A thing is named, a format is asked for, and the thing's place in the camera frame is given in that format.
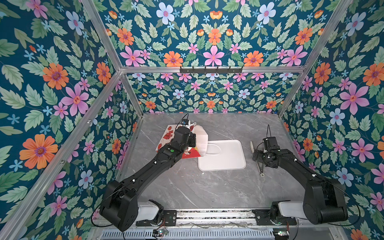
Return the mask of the white plastic tray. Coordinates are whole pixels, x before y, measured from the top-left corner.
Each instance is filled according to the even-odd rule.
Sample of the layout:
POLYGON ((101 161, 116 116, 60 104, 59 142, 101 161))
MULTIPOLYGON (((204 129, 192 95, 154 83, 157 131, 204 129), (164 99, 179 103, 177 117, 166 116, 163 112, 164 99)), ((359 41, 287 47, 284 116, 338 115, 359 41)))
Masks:
POLYGON ((203 172, 242 170, 246 165, 238 140, 208 141, 206 153, 198 158, 198 167, 203 172))

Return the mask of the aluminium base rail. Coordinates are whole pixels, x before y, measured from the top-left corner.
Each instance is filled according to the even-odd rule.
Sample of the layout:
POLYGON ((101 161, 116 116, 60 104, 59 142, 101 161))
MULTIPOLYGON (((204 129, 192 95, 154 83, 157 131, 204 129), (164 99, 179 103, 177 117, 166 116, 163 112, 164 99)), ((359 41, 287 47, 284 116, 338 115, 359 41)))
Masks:
POLYGON ((240 209, 171 209, 164 210, 160 221, 142 220, 135 227, 266 227, 266 226, 297 226, 299 220, 304 225, 313 224, 301 212, 281 211, 278 207, 240 208, 240 209))

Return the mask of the black hook rail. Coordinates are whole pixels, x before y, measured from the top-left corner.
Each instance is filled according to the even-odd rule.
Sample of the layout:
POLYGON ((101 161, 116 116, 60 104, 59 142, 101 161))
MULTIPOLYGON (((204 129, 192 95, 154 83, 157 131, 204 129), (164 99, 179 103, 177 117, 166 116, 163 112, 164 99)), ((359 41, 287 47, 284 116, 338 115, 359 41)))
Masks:
POLYGON ((238 74, 243 72, 243 67, 180 67, 181 74, 238 74))

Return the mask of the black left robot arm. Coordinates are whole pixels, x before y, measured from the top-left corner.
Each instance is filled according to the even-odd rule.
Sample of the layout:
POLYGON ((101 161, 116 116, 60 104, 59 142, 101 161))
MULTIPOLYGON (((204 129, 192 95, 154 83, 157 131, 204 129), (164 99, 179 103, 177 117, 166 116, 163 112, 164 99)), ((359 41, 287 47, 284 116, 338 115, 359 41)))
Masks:
POLYGON ((174 138, 163 145, 155 157, 130 177, 112 181, 100 205, 100 215, 114 227, 124 232, 131 227, 139 215, 138 198, 158 176, 179 160, 188 148, 196 146, 196 134, 186 127, 179 127, 174 138))

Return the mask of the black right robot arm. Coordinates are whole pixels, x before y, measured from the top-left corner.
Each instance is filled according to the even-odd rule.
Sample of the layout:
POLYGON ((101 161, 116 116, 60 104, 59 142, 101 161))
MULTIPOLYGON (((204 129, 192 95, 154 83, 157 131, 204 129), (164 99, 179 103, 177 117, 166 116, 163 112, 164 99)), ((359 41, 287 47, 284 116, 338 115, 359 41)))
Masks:
POLYGON ((329 180, 303 164, 288 149, 281 149, 275 137, 266 137, 261 142, 263 149, 250 142, 252 160, 257 163, 261 177, 264 167, 284 169, 304 188, 304 199, 298 201, 273 202, 270 209, 272 221, 282 218, 298 218, 313 225, 346 221, 348 208, 345 189, 336 180, 329 180))

